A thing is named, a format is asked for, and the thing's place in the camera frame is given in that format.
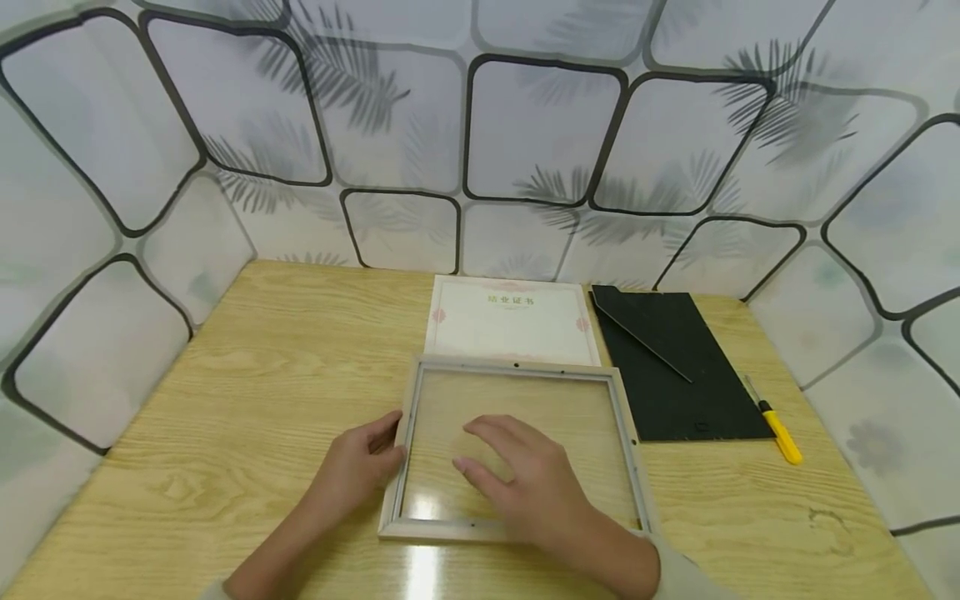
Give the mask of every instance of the sleeve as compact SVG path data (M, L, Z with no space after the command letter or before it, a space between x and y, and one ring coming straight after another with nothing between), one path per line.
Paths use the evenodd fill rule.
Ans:
M224 591L224 581L218 580L210 585L209 588L204 590L204 593L200 594L200 597L197 600L231 600L227 593Z
M732 591L714 584L700 567L662 538L648 536L660 554L660 586L653 600L735 600Z

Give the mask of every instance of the black backing board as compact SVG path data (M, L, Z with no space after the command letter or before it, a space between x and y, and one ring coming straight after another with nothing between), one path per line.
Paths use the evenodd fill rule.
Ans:
M590 297L641 440L774 437L689 294L594 285Z

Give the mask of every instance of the right hand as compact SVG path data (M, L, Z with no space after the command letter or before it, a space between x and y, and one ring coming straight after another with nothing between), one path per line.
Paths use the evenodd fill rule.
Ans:
M464 430L489 444L514 472L506 482L471 458L453 460L493 504L512 539L564 559L605 519L587 500L564 447L533 426L508 415L484 415Z

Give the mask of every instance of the glass pane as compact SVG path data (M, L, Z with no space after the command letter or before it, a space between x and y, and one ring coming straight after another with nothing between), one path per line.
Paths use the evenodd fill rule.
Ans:
M489 446L463 430L483 414L513 415L562 444L590 502L618 523L639 527L606 382L454 371L423 374L402 516L496 519L451 464L469 456L512 478Z

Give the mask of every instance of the finger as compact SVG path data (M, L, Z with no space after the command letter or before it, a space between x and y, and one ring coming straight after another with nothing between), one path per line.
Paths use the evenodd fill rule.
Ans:
M394 447L395 432L380 436L370 443L370 454L379 454L388 448Z
M393 445L395 438L396 438L396 425L394 425L387 431L381 433L380 435L374 437L368 443L368 449L370 450L370 454L376 454L381 450L383 450L384 448Z
M529 451L514 434L490 422L474 419L464 425L464 431L486 442L511 467L515 467L516 460Z
M384 435L395 428L402 416L403 411L390 411L377 420L360 425L354 431L357 431L367 444L370 444L378 436Z
M503 504L510 488L502 479L491 473L488 468L467 457L453 459L453 466L464 475L478 492L490 500L494 507Z
M478 417L477 420L502 427L513 434L515 438L531 447L543 446L553 442L530 423L511 415L483 415Z
M381 454L373 456L373 463L376 465L377 474L381 481L390 479L400 471L400 465L407 456L407 449L402 445L395 445L389 450L384 450Z

